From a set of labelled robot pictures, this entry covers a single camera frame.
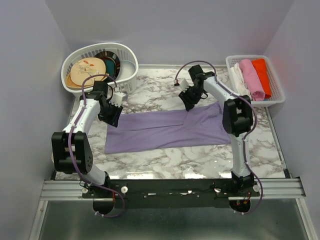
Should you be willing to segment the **white oval dish basket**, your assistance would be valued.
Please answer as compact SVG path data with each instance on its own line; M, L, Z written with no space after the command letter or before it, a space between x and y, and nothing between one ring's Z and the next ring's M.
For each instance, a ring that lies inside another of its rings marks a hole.
M114 53L119 59L119 75L115 79L119 90L127 94L133 93L137 88L137 73L139 69L137 57L129 47L115 42L92 44L72 52L64 60L61 67L60 77L64 89L78 99L81 95L81 88L67 86L67 78L70 75L72 66L81 59L94 57L104 51Z

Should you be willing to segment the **purple t shirt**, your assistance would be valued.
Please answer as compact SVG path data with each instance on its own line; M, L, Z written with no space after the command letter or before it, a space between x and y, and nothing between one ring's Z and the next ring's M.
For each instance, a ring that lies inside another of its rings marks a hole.
M122 114L118 127L108 126L105 154L135 153L165 148L227 145L219 103L190 111L167 110Z

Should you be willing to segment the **white rectangular tray basket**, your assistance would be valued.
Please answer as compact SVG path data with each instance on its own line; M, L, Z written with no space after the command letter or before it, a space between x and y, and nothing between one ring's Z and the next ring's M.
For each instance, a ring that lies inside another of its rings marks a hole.
M248 96L255 107L281 104L286 97L280 80L268 57L264 55L231 55L225 59L231 89Z

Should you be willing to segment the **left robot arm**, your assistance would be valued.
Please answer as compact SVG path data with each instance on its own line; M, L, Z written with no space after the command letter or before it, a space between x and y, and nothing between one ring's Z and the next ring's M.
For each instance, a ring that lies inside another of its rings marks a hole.
M95 118L116 128L125 97L106 82L95 82L92 91L83 91L80 95L78 109L70 123L51 137L55 170L77 173L85 183L94 185L93 191L101 198L110 194L110 177L94 164L88 133Z

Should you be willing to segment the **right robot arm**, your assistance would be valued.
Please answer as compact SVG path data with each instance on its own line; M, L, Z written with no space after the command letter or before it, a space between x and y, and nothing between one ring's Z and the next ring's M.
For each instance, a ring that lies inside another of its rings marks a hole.
M218 80L215 70L204 72L200 65L194 65L188 73L192 86L186 79L178 78L178 74L174 78L174 85L181 88L179 98L187 111L208 94L223 105L222 126L230 137L233 155L230 191L241 196L255 184L255 175L250 168L249 134L257 126L257 114L251 99L247 95L236 94Z

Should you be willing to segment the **white rolled t shirt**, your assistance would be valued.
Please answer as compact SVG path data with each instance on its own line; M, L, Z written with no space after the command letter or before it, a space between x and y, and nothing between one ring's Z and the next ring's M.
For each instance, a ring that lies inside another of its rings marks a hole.
M239 63L235 63L234 66L230 68L230 72L233 91L239 96L247 95L251 98L251 93L247 88Z

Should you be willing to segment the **dark teal plate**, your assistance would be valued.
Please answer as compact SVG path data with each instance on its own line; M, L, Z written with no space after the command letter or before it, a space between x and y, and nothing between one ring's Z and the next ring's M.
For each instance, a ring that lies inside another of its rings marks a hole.
M120 72L120 62L117 60L112 60L111 58L106 58L104 63L106 67L106 73L116 79Z

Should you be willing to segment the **orange leaf shaped plate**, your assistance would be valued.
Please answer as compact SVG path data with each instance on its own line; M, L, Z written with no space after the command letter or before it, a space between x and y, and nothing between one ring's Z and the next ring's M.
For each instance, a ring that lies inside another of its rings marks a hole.
M84 86L84 89L93 87L94 80L90 79L89 82L90 82L90 84ZM66 77L65 85L66 85L66 87L68 87L69 89L72 89L72 90L80 90L82 88L81 85L77 85L72 81L70 74L68 74L67 77Z

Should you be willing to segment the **beige floral plate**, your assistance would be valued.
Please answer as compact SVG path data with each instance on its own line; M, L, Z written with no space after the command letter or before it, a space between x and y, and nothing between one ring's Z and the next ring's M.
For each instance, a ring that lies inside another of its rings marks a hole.
M106 73L106 65L103 60L96 57L86 57L77 61L70 70L71 81L81 86L90 76Z

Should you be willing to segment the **black rimmed plate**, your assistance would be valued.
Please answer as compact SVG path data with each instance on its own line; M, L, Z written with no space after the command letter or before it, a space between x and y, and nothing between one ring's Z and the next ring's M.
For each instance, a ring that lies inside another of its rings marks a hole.
M119 57L114 52L107 51L107 50L104 50L104 51L97 53L94 57L102 60L103 62L105 59L112 59L112 60L116 60L116 61L120 62Z

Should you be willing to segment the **pink rolled t shirt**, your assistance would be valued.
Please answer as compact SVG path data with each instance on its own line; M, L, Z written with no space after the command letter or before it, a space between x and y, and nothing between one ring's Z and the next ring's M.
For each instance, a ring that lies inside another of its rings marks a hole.
M239 63L239 67L242 71L244 82L250 91L252 99L254 101L263 101L265 99L265 92L252 61L249 59L243 59Z

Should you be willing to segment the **orange rolled t shirt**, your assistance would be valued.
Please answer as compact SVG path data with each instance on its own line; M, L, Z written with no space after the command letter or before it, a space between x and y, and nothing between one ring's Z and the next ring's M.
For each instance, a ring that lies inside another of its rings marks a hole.
M270 80L267 71L267 64L263 58L259 58L252 61L252 65L258 75L261 86L265 93L265 99L270 99L272 96L272 90L270 87Z

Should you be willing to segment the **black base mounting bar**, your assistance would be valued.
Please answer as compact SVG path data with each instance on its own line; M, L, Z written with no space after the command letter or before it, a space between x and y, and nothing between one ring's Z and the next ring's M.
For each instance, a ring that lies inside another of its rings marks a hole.
M259 197L256 182L242 191L232 190L231 178L113 179L109 190L89 186L84 199L114 202L116 208L228 208L230 201Z

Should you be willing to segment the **aluminium rail frame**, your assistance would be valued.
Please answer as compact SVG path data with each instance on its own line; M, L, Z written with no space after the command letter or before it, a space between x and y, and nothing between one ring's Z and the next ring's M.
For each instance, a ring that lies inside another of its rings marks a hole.
M42 201L111 200L123 196L147 197L196 197L209 194L214 198L229 200L250 199L301 199L306 196L299 178L262 178L251 187L236 190L230 178L198 179L113 179L111 190L87 186L76 180L45 181Z

